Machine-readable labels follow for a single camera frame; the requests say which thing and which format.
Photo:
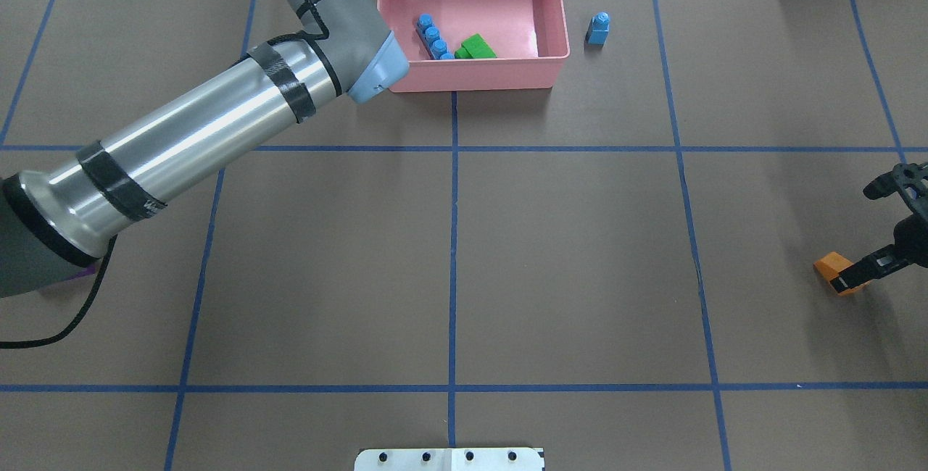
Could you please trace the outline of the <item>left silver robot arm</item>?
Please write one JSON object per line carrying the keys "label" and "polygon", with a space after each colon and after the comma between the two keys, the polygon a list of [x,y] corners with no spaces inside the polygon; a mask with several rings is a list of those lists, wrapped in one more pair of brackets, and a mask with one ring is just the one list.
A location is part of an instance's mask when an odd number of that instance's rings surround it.
{"label": "left silver robot arm", "polygon": [[3,297],[69,279],[110,239],[339,96],[364,104],[409,62],[374,0],[287,0],[301,30],[235,65],[53,172],[2,181]]}

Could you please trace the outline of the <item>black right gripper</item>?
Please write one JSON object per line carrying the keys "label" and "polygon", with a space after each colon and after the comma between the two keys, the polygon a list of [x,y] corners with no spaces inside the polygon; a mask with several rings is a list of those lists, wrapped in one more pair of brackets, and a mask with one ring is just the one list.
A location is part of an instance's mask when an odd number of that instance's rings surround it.
{"label": "black right gripper", "polygon": [[829,285],[836,293],[853,292],[871,280],[885,278],[911,265],[927,267],[927,224],[917,214],[910,214],[895,224],[892,230],[894,244],[866,254],[863,259],[851,263],[843,256],[836,257],[835,274]]}

